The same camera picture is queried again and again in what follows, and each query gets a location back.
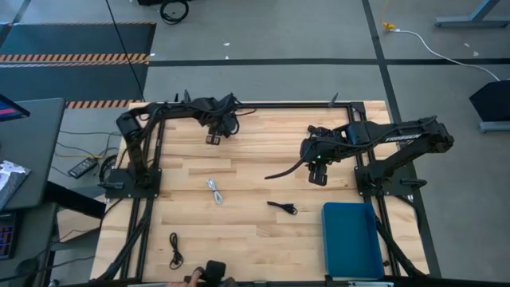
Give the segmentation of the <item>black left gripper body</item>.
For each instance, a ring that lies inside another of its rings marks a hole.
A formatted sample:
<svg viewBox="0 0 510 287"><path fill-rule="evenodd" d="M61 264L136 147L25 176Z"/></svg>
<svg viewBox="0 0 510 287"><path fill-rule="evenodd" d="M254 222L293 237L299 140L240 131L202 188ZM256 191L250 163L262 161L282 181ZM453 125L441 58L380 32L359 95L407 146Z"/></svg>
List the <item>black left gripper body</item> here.
<svg viewBox="0 0 510 287"><path fill-rule="evenodd" d="M239 132L236 111L238 100L234 95L227 95L220 100L207 98L207 112L201 118L201 125L209 128L209 134L228 138Z"/></svg>

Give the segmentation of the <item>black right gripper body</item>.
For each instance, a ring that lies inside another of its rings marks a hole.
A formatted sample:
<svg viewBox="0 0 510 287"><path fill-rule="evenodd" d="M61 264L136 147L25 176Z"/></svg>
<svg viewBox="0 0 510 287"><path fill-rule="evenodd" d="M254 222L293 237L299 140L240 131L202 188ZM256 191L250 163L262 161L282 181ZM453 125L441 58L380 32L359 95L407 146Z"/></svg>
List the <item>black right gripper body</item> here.
<svg viewBox="0 0 510 287"><path fill-rule="evenodd" d="M334 162L334 137L310 135L305 138L300 145L300 160L304 163L324 163L332 164Z"/></svg>

